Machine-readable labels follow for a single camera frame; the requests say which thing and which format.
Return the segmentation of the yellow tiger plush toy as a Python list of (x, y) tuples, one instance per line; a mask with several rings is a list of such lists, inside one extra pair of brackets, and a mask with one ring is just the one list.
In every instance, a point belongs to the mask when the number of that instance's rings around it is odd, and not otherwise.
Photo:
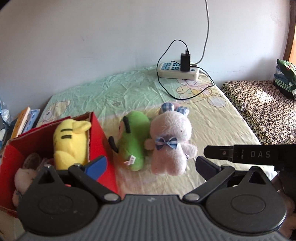
[(67, 170), (74, 164), (88, 163), (88, 131), (91, 122), (66, 119), (55, 129), (53, 135), (54, 162), (57, 170)]

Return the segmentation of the pink plush rabbit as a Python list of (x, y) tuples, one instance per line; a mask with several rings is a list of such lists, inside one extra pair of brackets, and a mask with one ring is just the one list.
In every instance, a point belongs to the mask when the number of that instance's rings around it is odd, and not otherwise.
[(192, 136), (189, 112), (186, 107), (166, 102), (152, 120), (151, 137), (144, 142), (145, 149), (152, 151), (152, 173), (182, 175), (186, 171), (187, 160), (196, 157), (198, 149), (189, 143)]

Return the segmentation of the green plush toy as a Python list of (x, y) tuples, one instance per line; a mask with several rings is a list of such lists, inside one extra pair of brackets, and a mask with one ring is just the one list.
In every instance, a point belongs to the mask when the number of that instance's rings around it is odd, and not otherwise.
[(117, 154), (118, 161), (126, 169), (139, 171), (144, 166), (146, 150), (144, 142), (149, 138), (150, 119), (140, 111), (131, 111), (120, 121), (118, 140), (113, 136), (108, 143)]

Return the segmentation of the white plush rabbit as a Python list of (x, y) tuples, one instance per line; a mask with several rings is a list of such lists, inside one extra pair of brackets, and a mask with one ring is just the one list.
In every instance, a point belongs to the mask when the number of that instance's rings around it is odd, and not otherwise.
[(37, 176), (38, 171), (33, 169), (19, 168), (15, 174), (15, 191), (13, 193), (12, 201), (15, 207), (18, 207), (20, 199), (27, 191), (34, 178)]

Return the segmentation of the cartoon print bed sheet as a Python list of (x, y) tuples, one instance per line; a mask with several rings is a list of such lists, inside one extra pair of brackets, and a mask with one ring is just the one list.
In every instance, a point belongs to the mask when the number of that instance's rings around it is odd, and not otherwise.
[[(197, 80), (158, 79), (153, 67), (121, 73), (55, 94), (49, 100), (38, 125), (93, 112), (107, 137), (123, 137), (122, 119), (130, 113), (143, 114), (150, 121), (161, 114), (182, 118), (192, 127), (189, 143), (203, 154), (208, 145), (258, 144), (251, 130), (224, 93), (202, 73)], [(151, 167), (152, 151), (146, 151), (143, 167), (135, 170), (128, 158), (113, 156), (120, 196), (127, 194), (178, 194), (204, 183), (190, 157), (184, 174)]]

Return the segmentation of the red cardboard box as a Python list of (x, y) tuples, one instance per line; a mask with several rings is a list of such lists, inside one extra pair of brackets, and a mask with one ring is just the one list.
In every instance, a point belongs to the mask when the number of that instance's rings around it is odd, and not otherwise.
[[(68, 116), (33, 128), (7, 142), (1, 158), (1, 211), (8, 213), (12, 217), (18, 217), (16, 207), (13, 204), (15, 174), (23, 166), (25, 159), (31, 153), (44, 154), (50, 158), (53, 157), (54, 131), (66, 119), (70, 119), (70, 117)], [(116, 185), (113, 153), (95, 113), (85, 113), (73, 119), (76, 121), (91, 122), (92, 126), (88, 131), (88, 160), (93, 161), (99, 156), (106, 156), (106, 169), (97, 178), (97, 182), (117, 193), (118, 188)]]

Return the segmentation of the folded green clothes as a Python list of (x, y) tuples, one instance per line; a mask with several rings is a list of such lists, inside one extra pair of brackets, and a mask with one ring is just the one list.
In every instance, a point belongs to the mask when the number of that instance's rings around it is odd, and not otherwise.
[(287, 60), (276, 60), (274, 84), (281, 93), (295, 100), (295, 66)]

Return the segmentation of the orange book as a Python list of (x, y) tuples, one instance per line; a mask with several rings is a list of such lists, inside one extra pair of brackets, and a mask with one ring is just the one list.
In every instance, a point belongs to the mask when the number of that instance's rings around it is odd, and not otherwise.
[(13, 132), (11, 134), (11, 139), (17, 138), (23, 132), (23, 129), (27, 123), (30, 110), (30, 107), (26, 107), (18, 114), (18, 118), (16, 120)]

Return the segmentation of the white power strip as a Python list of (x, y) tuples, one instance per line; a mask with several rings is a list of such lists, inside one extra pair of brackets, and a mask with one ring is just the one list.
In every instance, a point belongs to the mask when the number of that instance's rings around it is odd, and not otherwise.
[(158, 66), (158, 75), (161, 78), (196, 80), (199, 73), (197, 67), (190, 67), (189, 72), (182, 72), (177, 62), (164, 62)]

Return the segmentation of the black power adapter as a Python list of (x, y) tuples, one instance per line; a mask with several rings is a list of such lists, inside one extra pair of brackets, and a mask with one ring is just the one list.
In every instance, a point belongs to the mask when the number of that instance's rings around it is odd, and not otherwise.
[(189, 53), (189, 50), (186, 50), (185, 53), (182, 53), (180, 57), (180, 70), (182, 72), (189, 72), (190, 62), (191, 62), (191, 55)]

